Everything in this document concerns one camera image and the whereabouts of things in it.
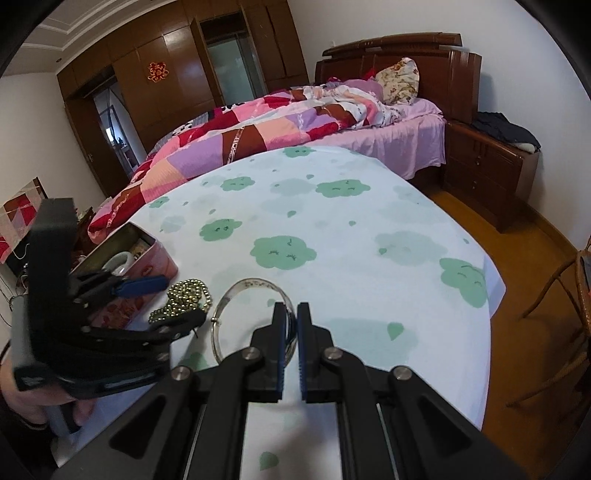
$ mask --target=drawer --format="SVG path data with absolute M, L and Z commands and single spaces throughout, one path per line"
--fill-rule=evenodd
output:
M 491 179 L 450 160 L 447 163 L 445 182 L 461 190 L 494 215 L 502 216 L 510 193 Z
M 484 144 L 475 138 L 449 128 L 447 152 L 452 159 L 474 169 L 507 190 L 517 188 L 521 173 L 521 159 L 493 145 Z

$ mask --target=metal bangle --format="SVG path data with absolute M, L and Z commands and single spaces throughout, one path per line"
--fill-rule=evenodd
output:
M 286 330 L 286 339 L 285 339 L 285 365 L 287 366 L 291 361 L 291 358 L 296 351 L 296 316 L 294 313 L 294 306 L 289 299 L 289 297 L 285 294 L 283 290 L 281 290 L 277 285 L 271 283 L 270 281 L 263 280 L 262 278 L 245 278 L 239 282 L 236 282 L 234 285 L 230 287 L 230 289 L 223 295 L 219 303 L 217 304 L 215 310 L 213 311 L 213 315 L 210 318 L 212 323 L 211 328 L 211 339 L 212 339 L 212 349 L 213 355 L 215 356 L 218 364 L 222 363 L 224 359 L 222 349 L 219 343 L 219 329 L 221 325 L 220 316 L 222 315 L 223 310 L 226 308 L 230 300 L 232 300 L 236 295 L 240 292 L 247 290 L 249 288 L 268 288 L 270 290 L 276 291 L 282 298 L 283 303 L 285 303 L 285 307 L 287 309 L 287 316 L 288 316 L 288 324 Z

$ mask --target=nightstand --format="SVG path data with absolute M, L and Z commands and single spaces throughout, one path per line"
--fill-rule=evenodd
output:
M 502 231 L 530 196 L 539 156 L 450 121 L 443 187 Z

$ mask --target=dark clothing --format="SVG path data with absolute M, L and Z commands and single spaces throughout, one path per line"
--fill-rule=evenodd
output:
M 511 145 L 529 143 L 535 147 L 536 151 L 542 148 L 540 142 L 529 130 L 510 123 L 502 113 L 478 112 L 472 126 L 504 143 Z
M 0 480 L 48 480 L 57 468 L 51 454 L 53 434 L 16 415 L 0 392 Z

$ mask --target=person's arm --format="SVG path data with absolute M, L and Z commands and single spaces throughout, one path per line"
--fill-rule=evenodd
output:
M 74 401 L 57 385 L 21 392 L 7 358 L 0 367 L 0 480 L 47 480 L 56 469 L 51 454 L 54 435 L 47 427 L 43 406 Z M 82 425 L 90 416 L 93 400 L 78 401 L 74 420 Z M 5 468 L 14 468 L 13 474 Z
M 29 424 L 14 413 L 0 392 L 0 479 L 49 479 L 57 468 L 52 437 L 46 424 Z

